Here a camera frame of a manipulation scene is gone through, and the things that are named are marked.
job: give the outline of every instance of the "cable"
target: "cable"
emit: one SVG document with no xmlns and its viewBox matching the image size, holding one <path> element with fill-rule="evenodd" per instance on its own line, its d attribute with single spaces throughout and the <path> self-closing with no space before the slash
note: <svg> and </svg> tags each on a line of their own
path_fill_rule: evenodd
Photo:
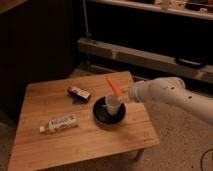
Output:
<svg viewBox="0 0 213 171">
<path fill-rule="evenodd" d="M 204 171 L 204 170 L 203 170 L 203 159 L 204 159 L 205 155 L 206 155 L 207 153 L 209 153 L 210 151 L 212 151 L 212 161 L 213 161 L 213 148 L 210 148 L 210 149 L 208 149 L 207 151 L 205 151 L 205 152 L 202 154 L 202 157 L 201 157 L 201 159 L 200 159 L 200 169 L 201 169 L 201 171 Z"/>
</svg>

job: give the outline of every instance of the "label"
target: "label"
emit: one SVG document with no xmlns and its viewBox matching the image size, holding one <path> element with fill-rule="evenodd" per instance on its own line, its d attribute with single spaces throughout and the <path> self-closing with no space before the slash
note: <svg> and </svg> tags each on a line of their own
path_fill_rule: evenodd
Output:
<svg viewBox="0 0 213 171">
<path fill-rule="evenodd" d="M 77 126 L 77 120 L 74 114 L 70 114 L 70 115 L 56 118 L 49 121 L 50 132 L 57 132 L 62 129 L 70 128 L 74 126 Z"/>
</svg>

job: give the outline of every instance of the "tube cap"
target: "tube cap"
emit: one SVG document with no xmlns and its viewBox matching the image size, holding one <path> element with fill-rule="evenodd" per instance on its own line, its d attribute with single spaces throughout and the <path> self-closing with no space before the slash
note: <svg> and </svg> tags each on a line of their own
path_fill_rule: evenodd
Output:
<svg viewBox="0 0 213 171">
<path fill-rule="evenodd" d="M 40 126 L 39 131 L 40 131 L 40 133 L 45 132 L 45 127 L 44 126 Z"/>
</svg>

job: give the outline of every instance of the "table leg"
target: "table leg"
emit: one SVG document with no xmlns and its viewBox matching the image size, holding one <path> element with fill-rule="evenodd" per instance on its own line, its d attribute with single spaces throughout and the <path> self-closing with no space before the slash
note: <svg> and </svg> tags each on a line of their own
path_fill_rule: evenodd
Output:
<svg viewBox="0 0 213 171">
<path fill-rule="evenodd" d="M 141 155 L 143 154 L 143 151 L 144 151 L 144 149 L 139 149 L 137 151 L 137 154 L 136 154 L 136 156 L 134 158 L 134 161 L 138 161 L 140 159 Z"/>
</svg>

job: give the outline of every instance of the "small box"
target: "small box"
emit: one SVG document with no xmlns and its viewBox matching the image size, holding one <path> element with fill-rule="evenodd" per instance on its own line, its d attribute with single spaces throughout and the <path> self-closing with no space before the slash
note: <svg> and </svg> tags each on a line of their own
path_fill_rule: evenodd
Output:
<svg viewBox="0 0 213 171">
<path fill-rule="evenodd" d="M 76 86 L 69 87 L 67 92 L 69 93 L 69 95 L 77 97 L 80 100 L 86 101 L 86 102 L 88 102 L 91 96 L 91 94 L 88 91 L 78 88 Z"/>
</svg>

